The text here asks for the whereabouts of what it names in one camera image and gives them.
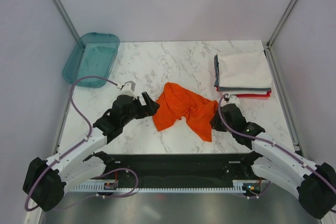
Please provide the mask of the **orange t shirt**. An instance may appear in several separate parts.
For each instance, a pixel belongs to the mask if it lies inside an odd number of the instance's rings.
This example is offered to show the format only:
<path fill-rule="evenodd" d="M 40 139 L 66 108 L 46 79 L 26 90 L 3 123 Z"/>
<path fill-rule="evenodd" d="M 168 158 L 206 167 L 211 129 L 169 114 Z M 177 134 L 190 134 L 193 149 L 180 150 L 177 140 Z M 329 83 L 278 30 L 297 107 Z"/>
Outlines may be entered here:
<path fill-rule="evenodd" d="M 160 108 L 153 116 L 153 122 L 158 131 L 172 127 L 184 117 L 197 136 L 204 142 L 212 141 L 210 121 L 218 110 L 216 100 L 209 100 L 176 83 L 167 82 L 156 102 Z"/>

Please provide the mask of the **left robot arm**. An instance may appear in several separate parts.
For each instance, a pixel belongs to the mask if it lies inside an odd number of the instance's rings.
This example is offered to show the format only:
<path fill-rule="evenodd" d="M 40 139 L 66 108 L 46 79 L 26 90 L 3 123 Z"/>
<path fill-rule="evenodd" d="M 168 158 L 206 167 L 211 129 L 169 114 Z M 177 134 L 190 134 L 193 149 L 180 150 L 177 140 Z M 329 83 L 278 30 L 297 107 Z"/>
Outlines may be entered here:
<path fill-rule="evenodd" d="M 115 165 L 96 157 L 94 152 L 117 138 L 132 120 L 156 114 L 159 104 L 146 92 L 142 93 L 142 98 L 145 104 L 131 93 L 117 96 L 112 107 L 89 125 L 85 137 L 61 153 L 46 159 L 33 159 L 23 184 L 23 191 L 27 194 L 25 210 L 33 211 L 28 206 L 29 201 L 33 200 L 43 211 L 50 211 L 69 190 L 88 179 L 100 176 L 111 178 L 115 173 Z"/>

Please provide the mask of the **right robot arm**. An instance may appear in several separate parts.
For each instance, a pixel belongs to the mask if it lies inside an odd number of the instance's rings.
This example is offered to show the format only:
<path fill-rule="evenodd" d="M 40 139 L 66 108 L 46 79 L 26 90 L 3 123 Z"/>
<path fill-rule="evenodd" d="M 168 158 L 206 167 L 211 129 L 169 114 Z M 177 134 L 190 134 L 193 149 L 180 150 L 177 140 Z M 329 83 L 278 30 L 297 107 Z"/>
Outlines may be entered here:
<path fill-rule="evenodd" d="M 322 219 L 335 207 L 335 169 L 316 164 L 277 142 L 264 128 L 246 121 L 233 103 L 219 106 L 211 126 L 229 132 L 235 141 L 250 149 L 248 161 L 240 166 L 248 179 L 264 178 L 292 194 L 301 207 Z"/>

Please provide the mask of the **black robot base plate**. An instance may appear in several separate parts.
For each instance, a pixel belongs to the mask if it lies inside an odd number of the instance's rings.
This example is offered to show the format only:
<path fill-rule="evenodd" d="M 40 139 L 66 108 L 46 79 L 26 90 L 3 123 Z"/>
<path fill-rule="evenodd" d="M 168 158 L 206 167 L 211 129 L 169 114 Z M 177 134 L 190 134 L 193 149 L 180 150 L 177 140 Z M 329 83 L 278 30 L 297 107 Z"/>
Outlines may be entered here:
<path fill-rule="evenodd" d="M 106 165 L 104 180 L 124 187 L 228 186 L 233 180 L 260 181 L 251 168 L 251 154 L 107 154 L 97 152 Z"/>

